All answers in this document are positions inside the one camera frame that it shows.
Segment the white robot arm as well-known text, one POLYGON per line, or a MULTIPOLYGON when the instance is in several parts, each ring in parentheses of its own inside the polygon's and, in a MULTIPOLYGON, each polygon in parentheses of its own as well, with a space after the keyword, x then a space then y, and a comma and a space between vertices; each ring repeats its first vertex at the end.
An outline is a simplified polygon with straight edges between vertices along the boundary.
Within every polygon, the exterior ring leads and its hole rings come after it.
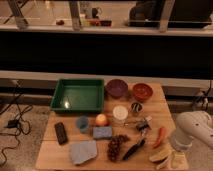
POLYGON ((176 128, 169 143, 176 154, 185 153, 197 139, 213 150, 213 119, 205 111, 182 112, 176 118, 176 128))

